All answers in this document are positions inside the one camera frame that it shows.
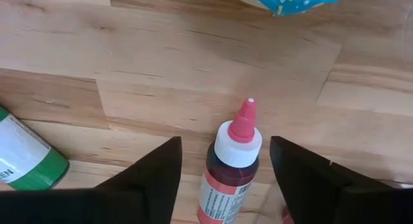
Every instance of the bottle label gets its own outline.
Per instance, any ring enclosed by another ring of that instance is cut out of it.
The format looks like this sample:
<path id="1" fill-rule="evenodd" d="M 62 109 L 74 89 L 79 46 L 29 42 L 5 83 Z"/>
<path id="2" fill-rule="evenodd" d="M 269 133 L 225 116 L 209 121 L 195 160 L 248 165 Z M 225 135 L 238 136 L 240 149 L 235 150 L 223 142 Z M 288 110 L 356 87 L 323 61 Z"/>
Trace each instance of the bottle label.
<path id="1" fill-rule="evenodd" d="M 251 183 L 233 187 L 220 183 L 206 170 L 201 182 L 197 216 L 202 224 L 232 224 Z"/>
<path id="2" fill-rule="evenodd" d="M 11 183 L 35 168 L 51 146 L 9 114 L 0 122 L 0 181 Z"/>

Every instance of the red liquid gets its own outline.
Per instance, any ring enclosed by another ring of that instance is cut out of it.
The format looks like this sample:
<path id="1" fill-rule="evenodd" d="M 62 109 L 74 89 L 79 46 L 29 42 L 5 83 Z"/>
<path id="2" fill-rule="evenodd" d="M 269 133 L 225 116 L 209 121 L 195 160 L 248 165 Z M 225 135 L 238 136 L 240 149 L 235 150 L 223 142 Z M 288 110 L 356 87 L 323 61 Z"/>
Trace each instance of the red liquid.
<path id="1" fill-rule="evenodd" d="M 209 146 L 206 155 L 206 169 L 211 176 L 220 183 L 233 187 L 250 183 L 258 170 L 258 166 L 258 157 L 253 164 L 245 168 L 234 168 L 224 164 L 215 154 L 214 143 Z"/>

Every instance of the green container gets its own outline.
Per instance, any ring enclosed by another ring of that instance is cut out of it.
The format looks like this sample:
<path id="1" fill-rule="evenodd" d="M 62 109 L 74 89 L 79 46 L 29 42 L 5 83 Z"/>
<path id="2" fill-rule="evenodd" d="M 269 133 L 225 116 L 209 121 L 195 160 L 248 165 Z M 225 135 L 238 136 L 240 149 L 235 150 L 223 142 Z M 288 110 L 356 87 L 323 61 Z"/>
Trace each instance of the green container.
<path id="1" fill-rule="evenodd" d="M 0 181 L 16 190 L 46 190 L 68 168 L 65 157 L 0 107 Z"/>

